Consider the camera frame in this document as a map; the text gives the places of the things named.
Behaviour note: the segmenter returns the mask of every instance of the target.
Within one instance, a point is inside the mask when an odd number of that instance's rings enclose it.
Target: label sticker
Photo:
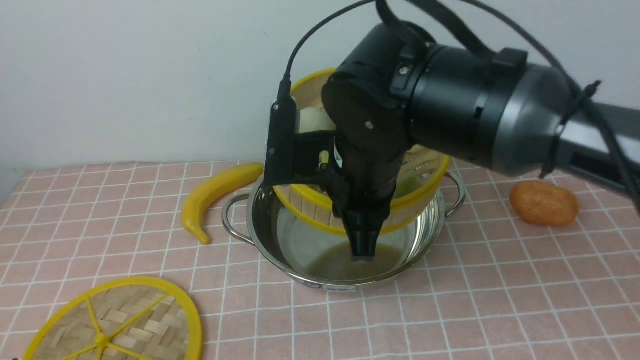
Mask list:
[[[356,292],[355,286],[323,286],[323,289],[330,293],[354,293]]]

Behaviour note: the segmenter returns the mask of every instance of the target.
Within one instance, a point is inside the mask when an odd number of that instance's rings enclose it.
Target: yellow banana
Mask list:
[[[264,167],[261,163],[247,163],[214,175],[187,196],[182,205],[182,226],[201,243],[209,244],[209,235],[202,229],[205,214],[214,202],[226,194],[258,180]]]

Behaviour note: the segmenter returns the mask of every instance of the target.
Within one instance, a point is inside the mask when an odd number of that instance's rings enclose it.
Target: yellow rim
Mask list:
[[[287,210],[291,211],[291,213],[293,213],[293,215],[295,215],[295,217],[297,217],[298,219],[302,220],[305,224],[310,225],[312,227],[315,227],[316,229],[322,230],[322,231],[324,231],[326,233],[330,233],[330,234],[338,235],[338,236],[347,236],[347,232],[344,230],[344,228],[334,227],[334,226],[330,226],[330,225],[327,225],[327,224],[323,224],[321,222],[317,222],[314,219],[312,219],[312,218],[306,216],[305,214],[303,214],[300,210],[298,210],[295,207],[291,206],[291,203],[289,201],[284,201],[284,199],[285,199],[284,194],[280,191],[280,189],[277,186],[273,187],[273,191],[276,193],[276,195],[278,196],[278,198],[280,199],[280,202],[284,205],[284,207],[287,208]],[[412,216],[408,217],[406,220],[403,220],[403,221],[401,221],[401,222],[399,222],[397,224],[383,227],[382,230],[380,231],[380,234],[381,235],[390,234],[390,233],[393,233],[396,230],[400,230],[400,229],[404,228],[405,226],[408,226],[410,223],[415,221],[415,219],[421,213],[422,213],[422,210],[416,212]]]
[[[109,281],[100,286],[96,286],[95,288],[87,291],[86,293],[76,297],[74,300],[71,300],[67,305],[63,306],[57,313],[55,313],[51,317],[51,319],[49,319],[44,324],[44,326],[40,329],[40,331],[38,331],[38,333],[35,335],[33,340],[31,340],[31,343],[29,344],[29,347],[27,348],[27,351],[24,354],[24,360],[31,360],[35,355],[36,350],[40,346],[40,343],[42,342],[42,340],[44,340],[45,336],[54,327],[54,325],[56,325],[69,311],[75,309],[76,306],[80,305],[82,302],[87,302],[89,305],[89,311],[92,316],[93,326],[95,327],[95,330],[97,332],[96,337],[98,338],[100,335],[104,335],[97,325],[97,321],[95,319],[95,315],[93,313],[93,309],[91,307],[91,302],[89,301],[89,299],[91,299],[93,296],[96,296],[104,291],[107,291],[113,288],[119,288],[122,286],[132,286],[132,285],[151,286],[156,289],[163,290],[164,292],[166,292],[167,296],[174,297],[176,300],[178,300],[178,303],[182,306],[182,308],[184,309],[184,312],[187,315],[187,321],[189,326],[189,340],[187,344],[187,352],[185,353],[184,358],[188,360],[200,359],[200,357],[202,356],[202,323],[200,322],[200,315],[198,314],[198,309],[193,303],[193,300],[191,300],[189,295],[187,295],[187,293],[185,293],[182,289],[180,289],[178,286],[168,281],[158,279],[155,277],[138,276],[138,277],[126,277],[123,279],[116,279],[114,281]],[[153,306],[145,309],[139,315],[146,313],[147,311],[151,310],[151,308],[153,308]],[[94,347],[88,347],[85,349],[79,349],[79,351],[77,351],[76,353],[73,353],[72,355],[75,355],[77,357],[77,356],[80,356],[80,354],[91,351],[97,347],[98,345],[95,345]],[[137,357],[136,354],[133,354],[128,349],[120,348],[113,344],[109,344],[109,347],[115,348],[116,350],[119,350],[129,356]]]
[[[311,81],[311,80],[313,80],[315,78],[320,78],[321,76],[326,76],[326,75],[329,75],[329,74],[333,74],[334,72],[335,72],[335,68],[331,68],[331,69],[321,70],[321,71],[315,72],[313,74],[307,75],[304,78],[302,78],[302,79],[298,80],[297,82],[295,82],[295,84],[293,84],[293,86],[291,87],[291,92],[293,93],[297,88],[299,88],[303,84],[305,84],[305,83],[307,83],[307,82],[309,82],[309,81]],[[418,201],[420,198],[422,198],[427,193],[429,193],[432,190],[432,187],[437,186],[440,183],[440,181],[444,177],[445,172],[447,172],[447,169],[449,168],[449,163],[450,162],[451,162],[451,158],[449,156],[443,156],[442,164],[440,164],[440,168],[438,169],[438,171],[433,176],[431,176],[429,178],[429,181],[427,181],[424,185],[422,185],[416,191],[414,191],[414,192],[412,192],[410,194],[407,194],[407,195],[405,195],[403,197],[399,197],[397,199],[392,200],[391,201],[391,211],[402,210],[404,208],[407,208],[407,207],[413,205],[415,203],[415,201]],[[298,193],[304,199],[309,200],[314,205],[319,206],[320,208],[323,208],[323,209],[327,209],[327,210],[331,210],[332,209],[332,201],[331,201],[331,199],[329,197],[327,197],[327,196],[325,196],[325,195],[323,195],[323,194],[311,189],[307,185],[293,184],[293,185],[291,185],[291,188],[293,189],[293,191]]]

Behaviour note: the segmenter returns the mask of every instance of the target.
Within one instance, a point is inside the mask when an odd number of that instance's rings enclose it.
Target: robotic arm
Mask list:
[[[323,188],[355,261],[375,256],[404,154],[415,144],[511,177],[540,168],[544,177],[560,168],[638,201],[640,111],[594,104],[589,98],[597,84],[583,92],[558,63],[534,65],[516,49],[494,53],[438,1],[408,1],[466,49],[438,45],[377,0],[383,24],[322,90],[335,132],[296,134],[298,109],[287,68],[271,109],[267,185]],[[328,162],[318,165],[322,152]]]

